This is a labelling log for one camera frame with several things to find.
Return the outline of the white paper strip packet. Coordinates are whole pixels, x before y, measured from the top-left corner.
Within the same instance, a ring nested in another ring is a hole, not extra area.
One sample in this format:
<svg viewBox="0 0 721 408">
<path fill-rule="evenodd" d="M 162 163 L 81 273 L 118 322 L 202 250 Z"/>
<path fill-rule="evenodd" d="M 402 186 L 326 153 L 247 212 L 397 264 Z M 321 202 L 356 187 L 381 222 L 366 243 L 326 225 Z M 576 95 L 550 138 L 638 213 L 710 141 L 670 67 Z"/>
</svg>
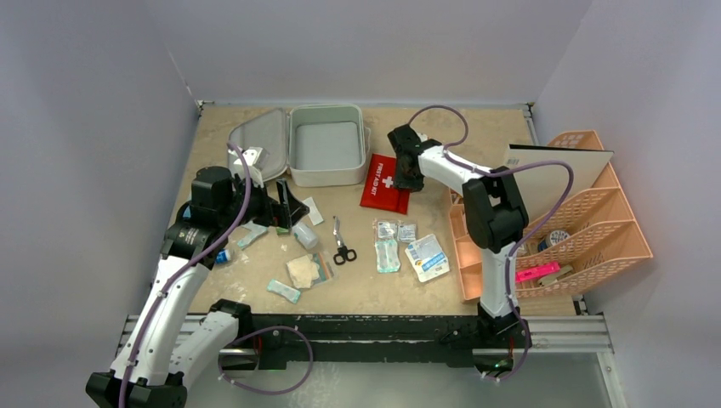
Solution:
<svg viewBox="0 0 721 408">
<path fill-rule="evenodd" d="M 313 197 L 307 197 L 304 199 L 303 204 L 309 208 L 309 219 L 314 226 L 324 222 L 324 218 L 322 217 Z"/>
</svg>

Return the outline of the red first aid pouch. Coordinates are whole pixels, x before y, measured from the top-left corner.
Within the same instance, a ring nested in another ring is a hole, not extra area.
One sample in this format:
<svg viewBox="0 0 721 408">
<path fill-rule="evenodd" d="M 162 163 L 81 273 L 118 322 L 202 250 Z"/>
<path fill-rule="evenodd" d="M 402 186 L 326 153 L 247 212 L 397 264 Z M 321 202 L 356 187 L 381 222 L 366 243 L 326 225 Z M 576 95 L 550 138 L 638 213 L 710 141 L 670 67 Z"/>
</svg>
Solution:
<svg viewBox="0 0 721 408">
<path fill-rule="evenodd" d="M 410 191 L 395 187 L 396 159 L 372 154 L 360 206 L 406 215 Z"/>
</svg>

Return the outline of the clear teal swab packet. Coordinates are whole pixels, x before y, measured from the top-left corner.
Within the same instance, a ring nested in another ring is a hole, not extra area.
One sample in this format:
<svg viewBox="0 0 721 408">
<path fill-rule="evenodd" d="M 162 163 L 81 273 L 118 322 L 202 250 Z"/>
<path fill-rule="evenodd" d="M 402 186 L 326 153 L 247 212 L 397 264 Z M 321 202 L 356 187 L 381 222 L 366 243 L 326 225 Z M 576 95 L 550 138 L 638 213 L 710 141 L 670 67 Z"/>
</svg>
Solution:
<svg viewBox="0 0 721 408">
<path fill-rule="evenodd" d="M 376 241 L 376 269 L 380 274 L 395 273 L 400 270 L 398 242 L 395 239 Z"/>
</svg>

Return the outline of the teal bandage packet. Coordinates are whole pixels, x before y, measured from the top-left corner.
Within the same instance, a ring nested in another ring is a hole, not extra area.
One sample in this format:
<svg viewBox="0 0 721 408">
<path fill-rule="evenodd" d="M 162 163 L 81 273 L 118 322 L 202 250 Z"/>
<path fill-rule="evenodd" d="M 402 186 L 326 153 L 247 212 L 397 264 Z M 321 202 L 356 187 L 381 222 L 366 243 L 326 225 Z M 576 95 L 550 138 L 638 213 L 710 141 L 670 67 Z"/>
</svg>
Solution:
<svg viewBox="0 0 721 408">
<path fill-rule="evenodd" d="M 266 290 L 285 298 L 293 304 L 296 304 L 301 297 L 301 291 L 275 279 L 269 281 Z"/>
</svg>

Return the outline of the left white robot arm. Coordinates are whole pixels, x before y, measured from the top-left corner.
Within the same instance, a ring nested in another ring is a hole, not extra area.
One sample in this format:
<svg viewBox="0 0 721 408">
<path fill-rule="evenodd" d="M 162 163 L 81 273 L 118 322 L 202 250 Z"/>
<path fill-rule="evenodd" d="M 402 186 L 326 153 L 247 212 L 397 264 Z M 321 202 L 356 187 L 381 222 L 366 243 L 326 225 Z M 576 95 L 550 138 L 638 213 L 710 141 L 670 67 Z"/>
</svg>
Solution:
<svg viewBox="0 0 721 408">
<path fill-rule="evenodd" d="M 309 208 L 283 179 L 278 199 L 226 167 L 204 167 L 190 199 L 165 235 L 156 278 L 136 326 L 106 372 L 90 375 L 86 393 L 99 407 L 182 407 L 205 365 L 228 346 L 241 348 L 277 335 L 282 326 L 257 328 L 251 308 L 227 299 L 212 305 L 183 342 L 178 336 L 190 304 L 226 246 L 230 233 L 248 221 L 291 229 Z"/>
</svg>

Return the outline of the white plastic bottle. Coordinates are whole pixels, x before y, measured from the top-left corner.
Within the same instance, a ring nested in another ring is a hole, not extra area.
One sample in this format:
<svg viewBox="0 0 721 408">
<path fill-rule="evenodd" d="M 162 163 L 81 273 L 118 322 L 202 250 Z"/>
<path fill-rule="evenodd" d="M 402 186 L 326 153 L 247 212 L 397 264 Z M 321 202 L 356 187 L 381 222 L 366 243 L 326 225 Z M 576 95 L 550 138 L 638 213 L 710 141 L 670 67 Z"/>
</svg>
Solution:
<svg viewBox="0 0 721 408">
<path fill-rule="evenodd" d="M 318 235 L 304 222 L 299 221 L 292 227 L 292 234 L 306 250 L 314 249 L 319 242 Z"/>
</svg>

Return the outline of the small white pad packet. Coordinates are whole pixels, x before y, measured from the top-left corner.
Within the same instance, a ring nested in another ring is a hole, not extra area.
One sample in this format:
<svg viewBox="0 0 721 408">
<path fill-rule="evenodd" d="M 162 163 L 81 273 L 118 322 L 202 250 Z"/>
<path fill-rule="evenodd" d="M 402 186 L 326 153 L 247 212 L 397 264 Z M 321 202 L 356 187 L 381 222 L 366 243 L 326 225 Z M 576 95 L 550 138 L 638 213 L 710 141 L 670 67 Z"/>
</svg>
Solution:
<svg viewBox="0 0 721 408">
<path fill-rule="evenodd" d="M 392 219 L 376 219 L 373 227 L 377 241 L 395 240 L 398 235 L 399 222 Z"/>
</svg>

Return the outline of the beige gauze in bag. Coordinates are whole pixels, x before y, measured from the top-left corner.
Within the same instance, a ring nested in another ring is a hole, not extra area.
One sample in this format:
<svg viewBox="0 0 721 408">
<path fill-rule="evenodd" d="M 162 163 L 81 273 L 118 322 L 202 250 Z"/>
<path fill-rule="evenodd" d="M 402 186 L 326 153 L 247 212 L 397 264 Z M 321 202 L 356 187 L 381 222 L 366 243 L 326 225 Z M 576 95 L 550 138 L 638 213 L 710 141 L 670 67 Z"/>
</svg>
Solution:
<svg viewBox="0 0 721 408">
<path fill-rule="evenodd" d="M 334 279 L 333 266 L 325 252 L 314 252 L 288 261 L 286 270 L 292 286 L 304 291 Z"/>
</svg>

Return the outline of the grey open storage case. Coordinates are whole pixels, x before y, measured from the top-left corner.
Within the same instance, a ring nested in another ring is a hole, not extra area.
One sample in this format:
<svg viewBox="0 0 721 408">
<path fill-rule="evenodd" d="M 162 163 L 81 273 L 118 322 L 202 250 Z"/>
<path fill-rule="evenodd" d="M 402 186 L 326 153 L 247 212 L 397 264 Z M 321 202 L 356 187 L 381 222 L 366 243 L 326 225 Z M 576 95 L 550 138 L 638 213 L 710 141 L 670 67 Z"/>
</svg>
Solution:
<svg viewBox="0 0 721 408">
<path fill-rule="evenodd" d="M 264 182 L 289 173 L 299 187 L 327 187 L 365 181 L 370 135 L 356 105 L 302 105 L 244 122 L 231 130 L 229 141 L 268 152 Z"/>
</svg>

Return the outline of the blue white mask packet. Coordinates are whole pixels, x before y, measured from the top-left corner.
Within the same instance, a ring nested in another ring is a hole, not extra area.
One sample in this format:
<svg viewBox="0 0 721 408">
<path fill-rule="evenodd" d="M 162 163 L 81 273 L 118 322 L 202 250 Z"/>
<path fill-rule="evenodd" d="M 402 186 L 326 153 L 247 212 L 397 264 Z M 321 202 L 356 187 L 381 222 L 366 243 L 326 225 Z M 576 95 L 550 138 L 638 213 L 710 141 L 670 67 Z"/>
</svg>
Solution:
<svg viewBox="0 0 721 408">
<path fill-rule="evenodd" d="M 435 234 L 428 234 L 409 243 L 405 254 L 420 283 L 427 283 L 451 270 L 449 259 Z"/>
</svg>

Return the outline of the blue white ointment tube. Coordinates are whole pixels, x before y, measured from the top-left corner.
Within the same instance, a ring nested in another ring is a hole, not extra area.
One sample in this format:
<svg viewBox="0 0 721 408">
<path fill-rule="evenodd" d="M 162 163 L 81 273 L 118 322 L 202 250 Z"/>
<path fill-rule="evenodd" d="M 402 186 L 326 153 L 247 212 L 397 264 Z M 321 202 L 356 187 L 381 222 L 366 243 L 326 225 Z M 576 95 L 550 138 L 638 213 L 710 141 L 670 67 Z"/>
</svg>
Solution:
<svg viewBox="0 0 721 408">
<path fill-rule="evenodd" d="M 232 251 L 228 250 L 228 249 L 223 249 L 217 254 L 217 256 L 215 258 L 215 263 L 216 264 L 227 264 L 227 263 L 231 262 L 232 260 L 233 260 Z"/>
</svg>

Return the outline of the orange compartment tray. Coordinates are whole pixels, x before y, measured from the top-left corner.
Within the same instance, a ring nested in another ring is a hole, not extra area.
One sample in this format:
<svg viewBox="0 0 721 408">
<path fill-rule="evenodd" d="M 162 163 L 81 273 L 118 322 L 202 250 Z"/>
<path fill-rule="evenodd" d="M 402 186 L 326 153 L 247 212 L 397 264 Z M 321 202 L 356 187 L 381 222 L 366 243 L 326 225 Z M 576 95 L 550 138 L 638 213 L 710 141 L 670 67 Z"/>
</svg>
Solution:
<svg viewBox="0 0 721 408">
<path fill-rule="evenodd" d="M 482 257 L 466 226 L 463 198 L 454 190 L 448 190 L 448 198 L 450 202 L 448 221 L 457 261 L 456 275 L 461 298 L 465 303 L 470 303 L 478 301 L 482 293 Z"/>
</svg>

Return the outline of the white board folder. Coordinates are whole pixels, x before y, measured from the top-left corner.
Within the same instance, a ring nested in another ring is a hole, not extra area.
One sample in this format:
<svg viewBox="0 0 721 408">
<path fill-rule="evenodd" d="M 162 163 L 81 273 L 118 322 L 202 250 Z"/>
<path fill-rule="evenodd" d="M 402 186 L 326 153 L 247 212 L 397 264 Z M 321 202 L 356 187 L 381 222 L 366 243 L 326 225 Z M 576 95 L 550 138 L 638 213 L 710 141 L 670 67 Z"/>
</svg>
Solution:
<svg viewBox="0 0 721 408">
<path fill-rule="evenodd" d="M 558 160 L 566 162 L 574 172 L 569 195 L 592 187 L 614 152 L 611 150 L 571 149 L 563 147 L 511 144 L 502 164 L 508 168 Z M 547 213 L 565 190 L 568 174 L 564 167 L 553 165 L 525 170 L 514 175 L 531 221 Z"/>
</svg>

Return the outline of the pink highlighter marker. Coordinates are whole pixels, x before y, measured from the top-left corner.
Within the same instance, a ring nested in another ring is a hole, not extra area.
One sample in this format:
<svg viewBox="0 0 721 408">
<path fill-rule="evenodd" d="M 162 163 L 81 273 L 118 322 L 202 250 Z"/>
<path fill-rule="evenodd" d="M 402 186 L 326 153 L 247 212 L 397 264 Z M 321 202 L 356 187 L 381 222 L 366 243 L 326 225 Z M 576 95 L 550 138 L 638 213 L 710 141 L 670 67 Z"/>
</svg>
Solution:
<svg viewBox="0 0 721 408">
<path fill-rule="evenodd" d="M 529 269 L 518 270 L 515 275 L 515 282 L 525 282 L 539 279 L 546 275 L 551 275 L 559 272 L 561 269 L 558 262 L 546 263 L 538 265 Z"/>
</svg>

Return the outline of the black handled scissors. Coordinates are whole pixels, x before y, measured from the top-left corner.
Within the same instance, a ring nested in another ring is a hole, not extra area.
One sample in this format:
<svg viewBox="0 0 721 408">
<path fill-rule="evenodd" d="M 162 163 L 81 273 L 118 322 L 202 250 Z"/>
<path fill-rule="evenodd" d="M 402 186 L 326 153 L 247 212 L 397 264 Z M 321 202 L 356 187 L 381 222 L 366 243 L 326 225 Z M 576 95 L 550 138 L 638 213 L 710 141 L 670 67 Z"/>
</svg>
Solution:
<svg viewBox="0 0 721 408">
<path fill-rule="evenodd" d="M 340 231 L 340 220 L 338 216 L 333 217 L 332 233 L 337 244 L 337 252 L 333 255 L 333 262 L 336 265 L 343 265 L 347 262 L 355 261 L 357 259 L 357 253 L 355 249 L 346 246 Z"/>
</svg>

